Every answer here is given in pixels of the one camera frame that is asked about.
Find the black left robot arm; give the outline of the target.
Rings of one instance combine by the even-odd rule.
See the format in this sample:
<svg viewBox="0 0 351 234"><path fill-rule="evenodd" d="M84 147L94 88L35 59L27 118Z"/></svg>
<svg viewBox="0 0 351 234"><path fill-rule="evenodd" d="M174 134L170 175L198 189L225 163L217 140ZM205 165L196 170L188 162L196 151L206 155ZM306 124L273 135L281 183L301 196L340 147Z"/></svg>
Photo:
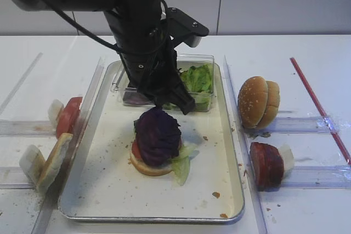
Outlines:
<svg viewBox="0 0 351 234"><path fill-rule="evenodd" d="M103 12L115 44L105 46L120 55L130 84L156 106L171 103L183 114L195 108L177 69L175 47L196 46L207 29L164 0L12 0L23 10L53 10L70 25L96 39L68 12Z"/></svg>

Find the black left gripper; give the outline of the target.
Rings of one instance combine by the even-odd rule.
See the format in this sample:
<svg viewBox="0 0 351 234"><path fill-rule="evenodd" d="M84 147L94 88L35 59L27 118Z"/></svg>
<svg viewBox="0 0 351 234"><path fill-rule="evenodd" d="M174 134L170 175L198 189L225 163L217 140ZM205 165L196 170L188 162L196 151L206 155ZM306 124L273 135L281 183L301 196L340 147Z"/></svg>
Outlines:
<svg viewBox="0 0 351 234"><path fill-rule="evenodd" d="M129 81L153 102L170 102L184 115L195 108L176 69L176 51L169 35L167 11L137 9L104 12Z"/></svg>

